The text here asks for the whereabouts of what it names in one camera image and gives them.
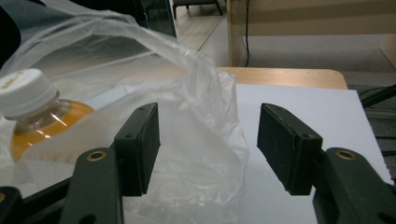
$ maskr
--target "orange liquid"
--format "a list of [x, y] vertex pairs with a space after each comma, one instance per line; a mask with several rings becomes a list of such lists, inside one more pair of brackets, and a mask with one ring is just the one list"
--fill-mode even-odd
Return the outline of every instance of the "orange liquid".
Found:
[[11, 137], [10, 153], [12, 160], [18, 161], [26, 148], [70, 128], [77, 121], [93, 111], [87, 105], [70, 102], [70, 109], [61, 118], [55, 118], [52, 123], [25, 133], [14, 133]]

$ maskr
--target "plastic bottle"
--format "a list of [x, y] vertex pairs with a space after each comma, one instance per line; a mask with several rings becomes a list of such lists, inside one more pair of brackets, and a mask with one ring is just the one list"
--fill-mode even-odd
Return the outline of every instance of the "plastic bottle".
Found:
[[93, 109], [79, 102], [60, 100], [59, 92], [37, 69], [0, 78], [0, 111], [16, 120], [10, 154], [14, 161], [26, 148], [70, 128]]

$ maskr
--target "cable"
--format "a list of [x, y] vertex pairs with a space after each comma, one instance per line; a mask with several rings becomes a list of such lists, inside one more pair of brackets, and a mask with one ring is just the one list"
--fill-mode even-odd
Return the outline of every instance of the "cable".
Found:
[[248, 67], [248, 63], [250, 61], [250, 50], [248, 48], [248, 8], [250, 6], [250, 0], [247, 0], [247, 25], [246, 25], [246, 32], [245, 32], [245, 48], [247, 51], [247, 61], [245, 62], [245, 67]]
[[396, 140], [396, 136], [376, 136], [376, 139], [395, 139]]
[[391, 151], [381, 151], [383, 157], [388, 157], [388, 156], [396, 156], [396, 151], [391, 150]]
[[359, 97], [361, 97], [363, 94], [365, 94], [365, 93], [367, 93], [369, 91], [376, 91], [376, 90], [385, 89], [385, 88], [386, 87], [376, 87], [376, 88], [372, 88], [372, 89], [369, 89], [369, 90], [362, 91], [361, 93], [359, 93]]
[[[266, 6], [264, 8], [270, 7], [275, 2], [276, 2], [276, 0], [272, 1], [270, 4], [268, 4], [268, 6]], [[245, 50], [247, 51], [247, 60], [245, 62], [245, 67], [248, 67], [248, 63], [250, 62], [250, 50], [248, 47], [248, 9], [249, 9], [249, 7], [250, 7], [250, 0], [247, 0], [247, 24], [246, 24], [246, 31], [245, 31], [245, 43], [246, 44], [244, 44]]]

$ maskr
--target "white surface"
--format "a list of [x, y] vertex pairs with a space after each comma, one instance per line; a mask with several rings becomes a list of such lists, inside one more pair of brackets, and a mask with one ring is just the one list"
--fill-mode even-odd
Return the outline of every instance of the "white surface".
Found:
[[238, 112], [250, 150], [240, 223], [317, 223], [311, 196], [290, 196], [256, 147], [262, 103], [280, 105], [323, 138], [323, 149], [359, 152], [384, 181], [390, 174], [355, 91], [237, 85]]

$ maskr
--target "floor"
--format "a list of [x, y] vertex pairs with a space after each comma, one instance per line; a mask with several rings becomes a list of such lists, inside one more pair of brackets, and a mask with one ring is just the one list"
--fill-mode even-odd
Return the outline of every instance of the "floor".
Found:
[[[225, 14], [225, 4], [219, 2]], [[214, 5], [177, 10], [179, 40], [207, 54], [217, 66], [229, 66], [227, 16], [220, 17]], [[344, 75], [350, 89], [361, 93], [396, 83], [396, 69], [379, 48], [383, 38], [384, 35], [250, 36], [248, 66], [333, 69]], [[245, 64], [246, 61], [239, 62], [239, 66]], [[376, 107], [396, 109], [396, 99]], [[396, 120], [368, 120], [375, 136], [387, 137], [377, 138], [381, 150], [395, 150]], [[395, 179], [396, 157], [384, 156], [384, 161]]]

